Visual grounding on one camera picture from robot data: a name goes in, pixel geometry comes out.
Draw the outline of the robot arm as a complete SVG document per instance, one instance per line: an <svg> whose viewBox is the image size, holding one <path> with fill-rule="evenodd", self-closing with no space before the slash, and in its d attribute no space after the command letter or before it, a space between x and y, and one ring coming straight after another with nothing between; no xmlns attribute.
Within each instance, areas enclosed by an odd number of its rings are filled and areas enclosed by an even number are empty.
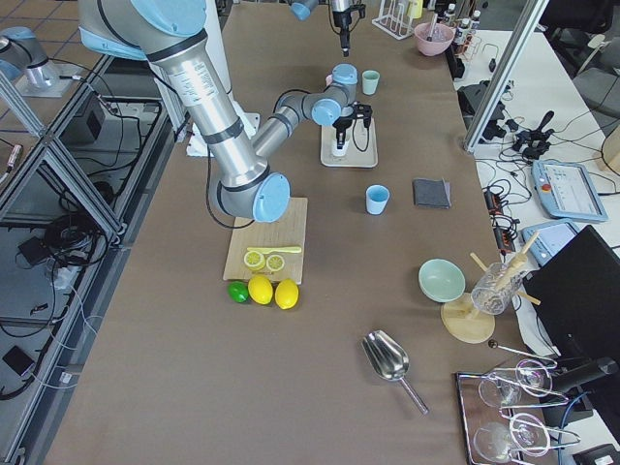
<svg viewBox="0 0 620 465"><path fill-rule="evenodd" d="M332 126L354 110L357 69L338 64L323 92L284 98L249 137L207 52L206 2L81 1L78 13L86 47L146 61L169 78L219 164L219 179L207 192L233 217L278 220L288 208L291 187L284 174L271 169L269 156L301 121Z"/></svg>
<svg viewBox="0 0 620 465"><path fill-rule="evenodd" d="M356 27L353 15L357 19L365 18L366 6L361 1L329 0L325 1L329 10L329 23L332 31L338 36L340 48L345 57L351 50L351 32ZM294 0L289 2L290 11L300 21L309 18L313 11L321 4L319 0Z"/></svg>

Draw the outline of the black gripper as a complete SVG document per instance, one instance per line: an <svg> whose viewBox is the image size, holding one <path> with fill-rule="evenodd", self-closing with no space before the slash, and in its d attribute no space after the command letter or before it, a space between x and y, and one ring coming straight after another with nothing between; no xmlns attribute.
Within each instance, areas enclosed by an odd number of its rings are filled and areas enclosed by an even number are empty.
<svg viewBox="0 0 620 465"><path fill-rule="evenodd" d="M342 131L339 128L334 127L334 143L335 146L342 146L348 143L349 140L349 127L354 124L355 121L361 119L363 127L369 129L372 123L373 109L370 105L362 103L353 103L350 106L345 107L345 114L341 116L345 129Z"/></svg>
<svg viewBox="0 0 620 465"><path fill-rule="evenodd" d="M339 31L339 41L342 52L350 50L349 29L353 24L353 14L358 13L358 18L364 18L363 3L331 3L330 10L333 25Z"/></svg>

